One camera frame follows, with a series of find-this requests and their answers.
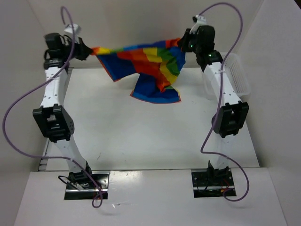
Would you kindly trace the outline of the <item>rainbow striped shorts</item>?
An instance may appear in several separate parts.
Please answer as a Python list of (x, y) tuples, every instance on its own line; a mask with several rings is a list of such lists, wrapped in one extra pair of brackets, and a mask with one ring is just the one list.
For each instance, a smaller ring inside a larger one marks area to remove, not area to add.
[(135, 73), (139, 75), (131, 97), (154, 104), (172, 104), (181, 100), (172, 84), (185, 64), (185, 53), (178, 46), (179, 40), (162, 40), (119, 49), (94, 47), (92, 54), (114, 82)]

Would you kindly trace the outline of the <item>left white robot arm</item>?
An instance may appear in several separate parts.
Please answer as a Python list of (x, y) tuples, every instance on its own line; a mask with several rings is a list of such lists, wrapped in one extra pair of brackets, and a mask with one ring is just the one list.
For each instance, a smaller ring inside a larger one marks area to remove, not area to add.
[(82, 41), (76, 43), (73, 54), (71, 38), (58, 33), (45, 35), (47, 50), (44, 54), (44, 69), (47, 85), (40, 107), (34, 109), (33, 117), (42, 133), (66, 158), (69, 176), (68, 185), (73, 188), (89, 188), (94, 182), (91, 168), (82, 157), (74, 140), (75, 125), (65, 110), (65, 85), (68, 78), (68, 58), (84, 60), (92, 52)]

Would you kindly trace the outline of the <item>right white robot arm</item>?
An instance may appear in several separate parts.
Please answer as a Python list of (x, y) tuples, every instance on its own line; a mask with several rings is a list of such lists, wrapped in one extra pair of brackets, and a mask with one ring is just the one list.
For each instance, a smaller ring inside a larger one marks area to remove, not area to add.
[(224, 68), (225, 57), (214, 47), (215, 30), (212, 26), (201, 25), (197, 29), (186, 29), (178, 42), (185, 53), (194, 53), (205, 80), (206, 90), (218, 101), (216, 113), (211, 120), (209, 134), (217, 135), (216, 150), (201, 152), (211, 155), (205, 176), (195, 176), (195, 185), (219, 186), (229, 177), (230, 159), (238, 132), (242, 129), (249, 110), (235, 92)]

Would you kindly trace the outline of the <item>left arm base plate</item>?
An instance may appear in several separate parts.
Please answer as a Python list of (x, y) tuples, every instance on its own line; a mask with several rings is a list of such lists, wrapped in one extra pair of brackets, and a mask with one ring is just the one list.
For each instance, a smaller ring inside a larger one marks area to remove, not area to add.
[[(92, 200), (99, 193), (99, 189), (91, 181), (85, 184), (79, 184), (77, 182), (71, 182), (70, 176), (58, 176), (58, 178), (66, 185), (64, 200)], [(107, 200), (110, 172), (93, 171), (92, 178), (100, 187), (103, 199)]]

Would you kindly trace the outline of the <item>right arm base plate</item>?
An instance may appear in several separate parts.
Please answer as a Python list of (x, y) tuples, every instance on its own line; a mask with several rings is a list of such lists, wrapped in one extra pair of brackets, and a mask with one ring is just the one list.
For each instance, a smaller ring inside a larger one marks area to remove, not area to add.
[(236, 191), (231, 171), (222, 178), (209, 178), (206, 170), (191, 171), (194, 198), (235, 197)]

